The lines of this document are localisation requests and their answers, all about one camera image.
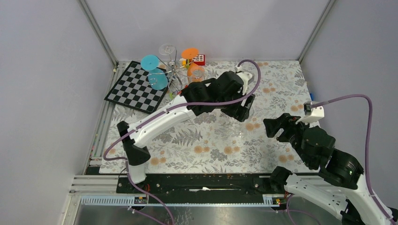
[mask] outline wall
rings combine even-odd
[[[297,59],[328,0],[88,0],[118,60],[171,43],[207,59]]]
[[[113,66],[75,0],[0,0],[0,224],[53,225]]]
[[[370,138],[373,189],[388,205],[398,207],[398,2],[338,1],[308,55],[303,73],[323,101],[362,93],[374,104]],[[364,165],[367,103],[349,99],[325,107],[321,125],[337,139],[337,147]]]

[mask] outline chessboard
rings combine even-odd
[[[159,107],[167,87],[162,90],[151,88],[147,79],[148,74],[149,72],[141,68],[139,62],[131,61],[105,100],[144,113],[153,113]]]

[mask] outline floral tablecloth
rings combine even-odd
[[[204,66],[207,78],[234,70],[237,62],[212,61]],[[261,84],[256,90],[250,117],[238,122],[220,110],[204,113],[180,123],[148,144],[151,159],[147,173],[270,173],[277,166],[294,172],[309,172],[289,144],[267,138],[264,118],[276,118],[282,113],[303,116],[302,104],[310,100],[308,88],[298,61],[259,61]],[[243,70],[256,77],[250,63]],[[166,95],[160,108],[170,101]],[[147,114],[116,105],[107,135],[106,146],[117,140],[116,125],[125,120],[133,123]],[[122,144],[117,144],[109,157],[124,156]],[[120,173],[122,160],[102,160],[100,173]]]

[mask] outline blue object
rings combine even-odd
[[[159,65],[159,59],[156,55],[147,55],[141,60],[141,67],[146,71],[154,70]]]
[[[150,83],[151,88],[155,90],[161,90],[167,87],[168,84],[166,75],[159,68],[149,71],[148,82]]]

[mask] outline table surface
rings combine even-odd
[[[238,122],[220,110],[204,113],[165,131],[148,144],[151,159],[147,173],[270,173],[279,165],[295,173],[310,172],[288,143],[267,138],[262,122],[282,113],[303,116],[302,105],[310,95],[298,61],[258,61],[261,83],[256,90],[250,117]],[[211,61],[204,66],[207,78],[234,70],[235,61]],[[243,70],[254,74],[250,63]],[[159,108],[170,101],[166,95]],[[120,136],[116,125],[120,121],[133,123],[148,114],[116,105],[105,147]],[[109,157],[124,156],[122,144],[117,144]],[[100,173],[120,173],[123,160],[102,159]]]

